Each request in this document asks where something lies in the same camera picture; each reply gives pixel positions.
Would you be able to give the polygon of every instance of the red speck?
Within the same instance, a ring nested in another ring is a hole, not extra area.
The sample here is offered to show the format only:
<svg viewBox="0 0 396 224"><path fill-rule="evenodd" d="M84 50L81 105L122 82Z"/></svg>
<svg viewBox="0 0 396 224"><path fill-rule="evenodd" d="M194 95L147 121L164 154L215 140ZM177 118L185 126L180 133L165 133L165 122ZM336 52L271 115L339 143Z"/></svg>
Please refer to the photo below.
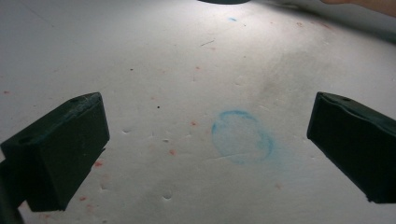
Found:
<svg viewBox="0 0 396 224"><path fill-rule="evenodd" d="M170 150L169 150L169 153L170 153L172 156L176 156L176 151L175 151L174 149L170 149Z"/></svg>
<svg viewBox="0 0 396 224"><path fill-rule="evenodd" d="M96 161L94 166L95 166L95 167L101 167L101 166L103 166L103 161Z"/></svg>
<svg viewBox="0 0 396 224"><path fill-rule="evenodd" d="M46 223L48 223L48 219L50 218L50 215L47 215L47 214L40 214L40 215L38 215L38 217L39 217L40 219L44 219L44 220L46 221Z"/></svg>

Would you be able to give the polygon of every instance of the white surface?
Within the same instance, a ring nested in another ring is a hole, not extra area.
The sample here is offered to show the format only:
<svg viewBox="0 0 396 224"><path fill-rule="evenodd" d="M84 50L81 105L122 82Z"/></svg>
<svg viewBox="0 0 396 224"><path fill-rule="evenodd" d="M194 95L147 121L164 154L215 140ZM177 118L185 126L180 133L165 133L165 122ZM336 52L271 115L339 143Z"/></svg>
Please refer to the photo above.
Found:
<svg viewBox="0 0 396 224"><path fill-rule="evenodd" d="M337 21L362 17L388 37L396 30L394 19L362 8L304 4ZM111 135L103 165L67 210L34 214L24 203L26 223L396 218L396 205L368 203L305 137L317 91L396 118L394 44L255 1L0 0L0 8L0 142L93 91L103 94ZM224 129L212 132L214 124Z"/></svg>

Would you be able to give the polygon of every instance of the black foam block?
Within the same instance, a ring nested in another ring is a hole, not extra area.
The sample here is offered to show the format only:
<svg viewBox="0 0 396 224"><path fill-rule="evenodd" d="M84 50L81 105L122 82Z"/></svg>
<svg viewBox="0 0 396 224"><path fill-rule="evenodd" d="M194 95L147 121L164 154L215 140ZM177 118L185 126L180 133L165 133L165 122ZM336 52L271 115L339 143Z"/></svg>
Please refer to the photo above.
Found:
<svg viewBox="0 0 396 224"><path fill-rule="evenodd" d="M99 92L71 99L1 148L32 211L64 210L109 140Z"/></svg>
<svg viewBox="0 0 396 224"><path fill-rule="evenodd" d="M396 203L396 121L343 96L318 92L307 137L370 202Z"/></svg>

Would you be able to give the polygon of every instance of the dark green block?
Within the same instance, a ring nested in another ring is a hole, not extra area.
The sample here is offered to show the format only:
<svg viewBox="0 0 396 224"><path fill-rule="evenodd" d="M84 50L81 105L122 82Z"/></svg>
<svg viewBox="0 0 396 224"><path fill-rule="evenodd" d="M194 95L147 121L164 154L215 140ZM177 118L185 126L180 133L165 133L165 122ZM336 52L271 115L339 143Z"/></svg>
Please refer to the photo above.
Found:
<svg viewBox="0 0 396 224"><path fill-rule="evenodd" d="M318 92L308 138L375 203L396 203L396 121Z"/></svg>
<svg viewBox="0 0 396 224"><path fill-rule="evenodd" d="M64 210L109 140L99 92L71 99L1 144L32 211Z"/></svg>

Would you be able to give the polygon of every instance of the blue ink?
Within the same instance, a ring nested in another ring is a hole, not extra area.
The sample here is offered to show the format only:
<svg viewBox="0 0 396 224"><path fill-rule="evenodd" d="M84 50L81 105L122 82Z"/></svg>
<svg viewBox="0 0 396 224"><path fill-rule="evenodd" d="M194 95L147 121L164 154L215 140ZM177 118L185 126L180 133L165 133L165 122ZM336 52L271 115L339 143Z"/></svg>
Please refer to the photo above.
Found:
<svg viewBox="0 0 396 224"><path fill-rule="evenodd" d="M221 157L238 164L259 163L274 149L272 137L245 111L226 111L212 126L212 142Z"/></svg>

